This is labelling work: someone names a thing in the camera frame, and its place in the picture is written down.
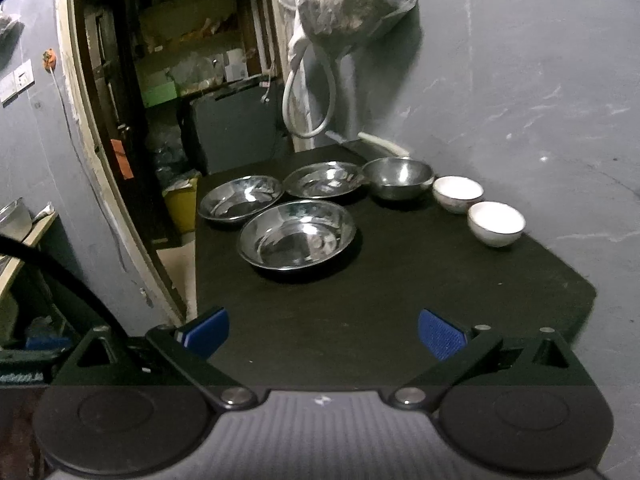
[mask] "beige floor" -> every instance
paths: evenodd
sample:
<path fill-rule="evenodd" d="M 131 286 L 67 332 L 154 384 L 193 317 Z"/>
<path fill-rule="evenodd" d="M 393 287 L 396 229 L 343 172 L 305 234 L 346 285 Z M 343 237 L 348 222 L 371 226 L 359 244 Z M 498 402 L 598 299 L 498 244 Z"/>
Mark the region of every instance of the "beige floor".
<path fill-rule="evenodd" d="M 182 246 L 158 251 L 158 257 L 175 288 L 187 304 L 187 321 L 198 316 L 196 306 L 196 243 L 193 233 L 182 237 Z"/>

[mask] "gray wall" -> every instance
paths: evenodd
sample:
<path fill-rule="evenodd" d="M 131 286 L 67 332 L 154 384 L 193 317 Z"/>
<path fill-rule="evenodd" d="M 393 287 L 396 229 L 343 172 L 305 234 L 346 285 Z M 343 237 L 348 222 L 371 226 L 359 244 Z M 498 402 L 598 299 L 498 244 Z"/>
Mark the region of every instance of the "gray wall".
<path fill-rule="evenodd" d="M 44 50 L 60 52 L 54 0 L 5 0 L 3 10 L 20 14 L 24 27 L 0 46 L 0 78 L 31 59 L 35 84 L 0 108 L 0 205 L 21 196 L 35 213 L 53 202 L 60 220 L 44 238 L 46 250 L 82 278 L 125 329 L 143 333 L 166 317 L 143 298 L 142 280 L 124 248 L 124 267 L 120 263 L 116 241 L 76 159 L 56 87 L 42 69 Z M 61 63 L 56 79 L 82 156 Z M 58 300 L 67 301 L 75 303 L 68 294 Z"/>
<path fill-rule="evenodd" d="M 640 478 L 639 84 L 639 0 L 420 0 L 342 60 L 334 121 L 478 179 L 593 283 L 575 348 L 615 411 L 620 480 Z"/>

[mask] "gray ribbed surface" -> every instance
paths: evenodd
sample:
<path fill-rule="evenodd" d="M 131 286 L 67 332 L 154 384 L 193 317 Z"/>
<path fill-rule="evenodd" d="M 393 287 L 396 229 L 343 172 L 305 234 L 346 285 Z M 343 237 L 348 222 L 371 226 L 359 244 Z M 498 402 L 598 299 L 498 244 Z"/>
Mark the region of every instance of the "gray ribbed surface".
<path fill-rule="evenodd" d="M 52 480 L 71 480 L 56 473 Z M 223 415 L 190 457 L 144 480 L 498 480 L 453 453 L 423 414 L 375 392 L 273 392 Z M 566 480 L 596 480 L 592 473 Z"/>

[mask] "bowl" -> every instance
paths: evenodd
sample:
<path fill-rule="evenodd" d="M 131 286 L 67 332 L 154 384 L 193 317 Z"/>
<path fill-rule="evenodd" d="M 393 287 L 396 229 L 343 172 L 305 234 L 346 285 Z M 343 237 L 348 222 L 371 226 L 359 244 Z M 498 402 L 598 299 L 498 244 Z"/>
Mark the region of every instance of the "bowl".
<path fill-rule="evenodd" d="M 261 269 L 305 269 L 341 253 L 355 234 L 353 218 L 342 206 L 298 200 L 267 209 L 247 222 L 238 238 L 238 252 Z"/>
<path fill-rule="evenodd" d="M 272 176 L 244 176 L 209 191 L 198 214 L 223 224 L 240 223 L 272 206 L 282 194 L 282 184 Z"/>
<path fill-rule="evenodd" d="M 31 213 L 21 198 L 0 209 L 0 234 L 23 241 L 31 232 Z"/>
<path fill-rule="evenodd" d="M 358 189 L 364 182 L 360 167 L 350 162 L 319 162 L 291 173 L 283 182 L 291 196 L 334 198 Z"/>
<path fill-rule="evenodd" d="M 469 208 L 467 221 L 473 234 L 489 247 L 513 244 L 524 230 L 524 216 L 510 205 L 480 202 Z"/>
<path fill-rule="evenodd" d="M 464 176 L 443 176 L 433 183 L 433 197 L 451 213 L 466 213 L 483 194 L 480 184 Z"/>
<path fill-rule="evenodd" d="M 365 164 L 370 192 L 383 200 L 412 200 L 433 184 L 430 166 L 407 156 L 388 156 Z"/>

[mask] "light switch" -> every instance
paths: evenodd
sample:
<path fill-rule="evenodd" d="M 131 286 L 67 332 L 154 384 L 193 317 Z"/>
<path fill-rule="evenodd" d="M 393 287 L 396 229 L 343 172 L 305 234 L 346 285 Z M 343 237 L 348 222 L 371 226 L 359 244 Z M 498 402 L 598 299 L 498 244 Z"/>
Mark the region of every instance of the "light switch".
<path fill-rule="evenodd" d="M 22 63 L 14 70 L 15 87 L 18 92 L 24 90 L 33 83 L 33 69 L 31 68 L 31 59 Z"/>
<path fill-rule="evenodd" d="M 15 87 L 14 73 L 11 72 L 7 77 L 0 81 L 0 102 L 4 103 L 5 101 L 8 101 L 17 93 L 18 90 Z"/>

